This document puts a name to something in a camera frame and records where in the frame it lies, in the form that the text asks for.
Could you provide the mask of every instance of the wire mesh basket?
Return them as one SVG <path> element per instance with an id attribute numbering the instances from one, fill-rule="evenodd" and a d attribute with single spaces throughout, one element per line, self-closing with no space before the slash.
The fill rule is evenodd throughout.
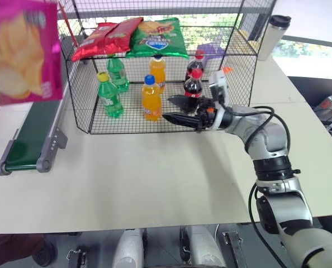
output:
<path id="1" fill-rule="evenodd" d="M 74 47 L 71 33 L 80 43 L 99 22 L 121 22 L 143 16 L 144 21 L 177 17 L 187 52 L 192 58 L 197 49 L 205 50 L 203 95 L 210 97 L 211 73 L 229 67 L 226 74 L 232 105 L 248 106 L 252 94 L 255 66 L 265 27 L 275 0 L 65 0 L 61 2 L 68 16 L 70 31 L 59 11 L 58 27 L 66 61 L 70 95 L 77 127 L 90 134 L 153 133 L 190 131 L 165 119 L 146 121 L 141 105 L 141 87 L 149 73 L 150 58 L 125 58 L 130 89 L 120 95 L 123 115 L 110 118 L 98 97 L 97 72 L 106 71 L 107 55 L 72 63 Z M 183 82 L 189 60 L 165 57 L 167 67 L 162 112 L 179 112 L 167 98 L 183 94 Z"/>

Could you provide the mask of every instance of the green soda bottle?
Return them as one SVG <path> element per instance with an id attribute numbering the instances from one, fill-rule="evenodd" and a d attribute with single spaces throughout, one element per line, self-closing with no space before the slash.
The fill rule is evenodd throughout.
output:
<path id="1" fill-rule="evenodd" d="M 107 73 L 98 73 L 97 76 L 100 81 L 98 95 L 104 104 L 105 113 L 110 117 L 118 118 L 124 109 L 120 103 L 117 87 L 109 81 Z"/>
<path id="2" fill-rule="evenodd" d="M 108 60 L 107 70 L 119 92 L 127 92 L 129 90 L 129 81 L 126 77 L 125 66 L 122 61 L 119 58 L 110 58 Z"/>

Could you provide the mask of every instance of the green conveyor belt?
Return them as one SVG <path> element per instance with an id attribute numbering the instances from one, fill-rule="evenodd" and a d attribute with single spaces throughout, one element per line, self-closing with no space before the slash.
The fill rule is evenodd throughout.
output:
<path id="1" fill-rule="evenodd" d="M 7 156 L 7 171 L 36 169 L 36 163 L 53 124 L 59 100 L 33 103 Z"/>

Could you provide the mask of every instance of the black cable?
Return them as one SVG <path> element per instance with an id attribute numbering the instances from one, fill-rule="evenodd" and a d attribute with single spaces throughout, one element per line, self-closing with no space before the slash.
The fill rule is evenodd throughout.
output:
<path id="1" fill-rule="evenodd" d="M 257 111 L 257 112 L 251 112 L 251 113 L 237 113 L 237 112 L 234 112 L 230 109 L 228 109 L 227 107 L 224 106 L 223 103 L 221 103 L 221 106 L 222 108 L 227 111 L 228 113 L 232 114 L 233 116 L 254 116 L 256 114 L 269 114 L 269 117 L 267 118 L 266 121 L 264 121 L 264 123 L 262 123 L 250 136 L 249 138 L 247 139 L 247 141 L 245 142 L 245 145 L 244 145 L 244 149 L 246 152 L 248 152 L 248 148 L 249 148 L 249 145 L 251 143 L 251 141 L 253 140 L 253 138 L 255 137 L 256 134 L 258 134 L 259 131 L 262 130 L 262 128 L 270 122 L 270 120 L 272 119 L 272 117 L 275 117 L 276 119 L 278 119 L 280 121 L 280 123 L 283 125 L 284 129 L 285 129 L 285 132 L 286 132 L 286 135 L 287 135 L 287 149 L 288 149 L 288 152 L 290 151 L 290 132 L 289 132 L 289 128 L 287 126 L 287 124 L 285 123 L 285 121 L 283 120 L 283 118 L 281 118 L 279 115 L 277 115 L 275 112 L 274 112 L 274 108 L 273 107 L 270 107 L 270 106 L 256 106 L 256 107 L 253 107 L 255 109 L 268 109 L 270 111 Z"/>
<path id="2" fill-rule="evenodd" d="M 287 268 L 287 266 L 284 264 L 284 262 L 279 258 L 279 256 L 270 247 L 270 245 L 268 244 L 268 242 L 264 239 L 264 237 L 260 233 L 257 225 L 255 225 L 254 218 L 253 218 L 253 213 L 252 213 L 252 196 L 253 196 L 253 192 L 254 192 L 254 190 L 256 188 L 257 188 L 257 185 L 254 184 L 253 187 L 252 187 L 252 189 L 250 190 L 249 198 L 248 198 L 248 212 L 249 212 L 250 222 L 252 223 L 252 226 L 253 226 L 256 234 L 258 235 L 259 239 L 263 242 L 263 244 L 269 250 L 269 252 L 272 254 L 272 256 L 274 257 L 274 259 L 276 259 L 276 261 L 279 263 L 279 265 L 281 266 L 281 268 Z"/>
<path id="3" fill-rule="evenodd" d="M 271 115 L 255 130 L 253 131 L 252 134 L 250 134 L 249 138 L 247 139 L 247 141 L 244 143 L 244 150 L 246 152 L 248 152 L 248 149 L 249 149 L 249 146 L 250 146 L 250 143 L 253 141 L 254 137 L 263 129 L 263 127 L 269 123 L 272 118 L 274 116 L 274 113 L 271 113 Z"/>
<path id="4" fill-rule="evenodd" d="M 256 187 L 255 191 L 254 191 L 254 199 L 257 200 L 258 199 L 258 187 Z"/>
<path id="5" fill-rule="evenodd" d="M 321 111 L 332 111 L 332 109 L 331 109 L 331 108 L 327 108 L 327 109 L 313 110 L 314 113 L 316 113 L 316 112 L 321 112 Z M 324 125 L 327 125 L 328 121 L 331 120 L 331 119 L 332 119 L 332 115 L 331 115 L 328 119 L 326 119 L 326 120 L 321 120 L 321 121 L 324 121 L 324 122 L 325 122 Z"/>

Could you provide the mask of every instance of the bottle label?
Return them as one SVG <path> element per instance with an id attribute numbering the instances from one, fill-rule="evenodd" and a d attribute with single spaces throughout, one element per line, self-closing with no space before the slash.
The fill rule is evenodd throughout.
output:
<path id="1" fill-rule="evenodd" d="M 149 46 L 152 49 L 156 49 L 156 50 L 161 50 L 161 49 L 165 49 L 168 46 L 168 41 L 162 41 L 162 40 L 158 40 L 158 41 L 153 41 L 153 40 L 148 40 L 145 43 L 147 46 Z"/>
<path id="2" fill-rule="evenodd" d="M 125 72 L 125 69 L 122 69 L 122 70 L 116 71 L 116 72 L 109 72 L 109 75 L 111 77 L 111 80 L 116 81 L 116 80 L 125 78 L 126 72 Z"/>
<path id="3" fill-rule="evenodd" d="M 184 95 L 186 97 L 199 98 L 202 95 L 202 92 L 201 93 L 197 93 L 197 94 L 192 94 L 190 92 L 185 92 Z"/>
<path id="4" fill-rule="evenodd" d="M 161 116 L 161 108 L 158 108 L 157 110 L 149 110 L 144 108 L 144 114 L 150 115 L 150 116 L 155 116 L 155 117 L 159 117 Z"/>
<path id="5" fill-rule="evenodd" d="M 111 98 L 105 98 L 105 97 L 99 97 L 99 98 L 100 98 L 102 104 L 104 104 L 105 106 L 113 106 L 120 102 L 119 94 L 117 94 Z"/>
<path id="6" fill-rule="evenodd" d="M 158 83 L 159 87 L 162 88 L 165 86 L 165 81 L 162 81 L 161 83 Z"/>

